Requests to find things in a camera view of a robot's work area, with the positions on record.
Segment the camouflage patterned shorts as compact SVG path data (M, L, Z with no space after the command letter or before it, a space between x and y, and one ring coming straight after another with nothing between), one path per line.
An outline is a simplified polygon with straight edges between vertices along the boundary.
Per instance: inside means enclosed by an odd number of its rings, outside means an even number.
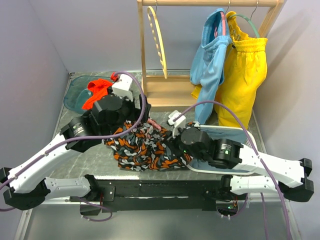
M106 139L104 144L112 149L121 169L171 171L184 168L193 160L185 150L175 150L171 138L171 130L162 126L158 130L148 123L140 123L124 135Z

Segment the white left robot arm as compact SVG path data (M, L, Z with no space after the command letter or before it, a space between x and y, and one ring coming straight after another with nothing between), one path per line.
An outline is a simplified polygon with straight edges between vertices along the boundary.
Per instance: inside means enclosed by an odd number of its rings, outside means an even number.
M73 118L42 150L15 168L0 170L4 202L13 209L33 209L46 200L79 197L94 201L102 194L96 178L91 174L79 178L50 178L49 174L64 162L79 156L103 140L119 137L116 129L126 121L136 128L149 117L151 105L144 94L139 95L140 107L128 97L109 94L93 104L81 116Z

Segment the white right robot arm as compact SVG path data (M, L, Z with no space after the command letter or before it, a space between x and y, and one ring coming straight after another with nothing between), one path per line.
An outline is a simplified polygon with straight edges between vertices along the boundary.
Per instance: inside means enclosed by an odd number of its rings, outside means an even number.
M199 126L175 127L176 146L192 160L190 169L195 172L224 173L219 194L224 199L247 193L273 193L294 202L308 202L314 194L314 183L308 177L312 161L283 159L253 146L223 138L211 138Z

